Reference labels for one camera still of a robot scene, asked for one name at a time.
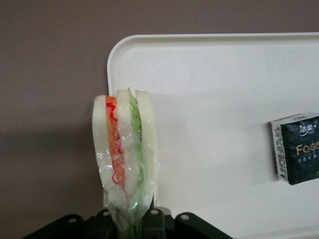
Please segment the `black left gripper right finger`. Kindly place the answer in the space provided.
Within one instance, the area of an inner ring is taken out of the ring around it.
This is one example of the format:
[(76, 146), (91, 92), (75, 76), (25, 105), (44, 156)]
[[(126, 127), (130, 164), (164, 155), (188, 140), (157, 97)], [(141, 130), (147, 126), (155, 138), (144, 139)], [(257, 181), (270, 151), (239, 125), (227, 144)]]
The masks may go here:
[(170, 209), (151, 203), (143, 217), (141, 238), (230, 239), (231, 236), (193, 213), (183, 212), (173, 217)]

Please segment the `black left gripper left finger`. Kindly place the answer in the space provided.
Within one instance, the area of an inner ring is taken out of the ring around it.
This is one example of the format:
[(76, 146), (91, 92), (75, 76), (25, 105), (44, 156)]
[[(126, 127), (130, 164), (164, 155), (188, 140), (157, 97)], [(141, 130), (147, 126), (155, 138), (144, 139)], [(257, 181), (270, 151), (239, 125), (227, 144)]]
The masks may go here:
[(85, 220), (65, 215), (25, 236), (26, 239), (115, 239), (115, 224), (107, 208)]

